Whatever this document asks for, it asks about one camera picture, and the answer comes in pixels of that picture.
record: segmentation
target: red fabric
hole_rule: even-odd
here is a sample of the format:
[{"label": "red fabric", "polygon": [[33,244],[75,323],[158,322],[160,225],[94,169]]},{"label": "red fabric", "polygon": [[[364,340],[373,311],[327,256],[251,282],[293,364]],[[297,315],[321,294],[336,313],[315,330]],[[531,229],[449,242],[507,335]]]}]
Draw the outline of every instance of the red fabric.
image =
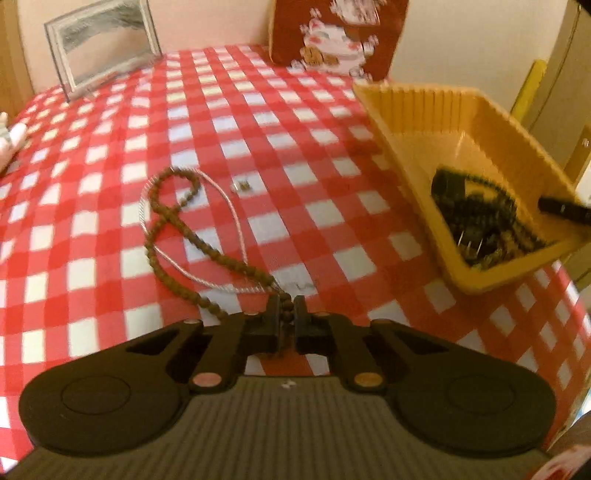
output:
[{"label": "red fabric", "polygon": [[[92,101],[62,102],[54,89],[22,113],[30,144],[0,180],[4,466],[31,448],[18,397],[35,375],[202,316],[145,260],[137,202],[147,178],[171,163],[198,162],[227,192],[234,177],[249,178],[255,191],[232,196],[249,260],[292,293],[297,283],[310,310],[340,312],[359,325],[386,317],[518,362],[556,392],[552,432],[566,420],[591,364],[591,326],[564,269],[556,263],[481,296],[445,283],[420,219],[383,169],[348,80],[271,68],[249,47],[232,46],[169,54]],[[187,186],[170,181],[162,200],[172,203]],[[200,197],[182,217],[237,257],[229,210],[205,190],[207,201]],[[236,280],[172,229],[158,244],[195,275]],[[211,297],[231,313],[265,304],[264,296]],[[297,375],[326,366],[290,354],[251,359],[248,372],[261,368]]]}]

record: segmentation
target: wooden door frame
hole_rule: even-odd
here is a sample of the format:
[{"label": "wooden door frame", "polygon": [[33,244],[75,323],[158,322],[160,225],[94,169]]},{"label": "wooden door frame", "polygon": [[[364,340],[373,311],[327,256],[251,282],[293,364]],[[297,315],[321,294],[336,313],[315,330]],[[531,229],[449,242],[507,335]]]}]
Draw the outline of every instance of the wooden door frame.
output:
[{"label": "wooden door frame", "polygon": [[34,95],[22,49],[18,0],[0,0],[0,65],[2,88],[10,101],[8,115],[14,119]]}]

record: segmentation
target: stuffed toy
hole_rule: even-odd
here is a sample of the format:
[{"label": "stuffed toy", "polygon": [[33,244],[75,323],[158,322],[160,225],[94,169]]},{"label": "stuffed toy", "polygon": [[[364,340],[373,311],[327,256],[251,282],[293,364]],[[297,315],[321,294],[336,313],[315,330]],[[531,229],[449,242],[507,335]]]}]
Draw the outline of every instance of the stuffed toy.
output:
[{"label": "stuffed toy", "polygon": [[0,113],[0,172],[4,171],[27,139],[25,124],[15,124],[9,130],[6,127],[7,123],[8,115],[5,112]]}]

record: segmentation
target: picture frame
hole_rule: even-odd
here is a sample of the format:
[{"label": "picture frame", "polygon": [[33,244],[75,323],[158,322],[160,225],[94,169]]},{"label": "picture frame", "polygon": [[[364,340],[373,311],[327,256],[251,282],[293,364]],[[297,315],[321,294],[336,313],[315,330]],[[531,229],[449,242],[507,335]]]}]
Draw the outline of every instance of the picture frame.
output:
[{"label": "picture frame", "polygon": [[66,100],[162,56],[148,0],[102,0],[45,24]]}]

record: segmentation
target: door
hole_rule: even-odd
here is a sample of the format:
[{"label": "door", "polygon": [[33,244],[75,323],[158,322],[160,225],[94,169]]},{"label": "door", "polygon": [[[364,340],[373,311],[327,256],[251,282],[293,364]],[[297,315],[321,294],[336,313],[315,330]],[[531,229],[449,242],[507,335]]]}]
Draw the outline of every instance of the door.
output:
[{"label": "door", "polygon": [[[591,203],[591,0],[569,0],[547,73],[523,124]],[[591,309],[591,244],[565,263]]]}]

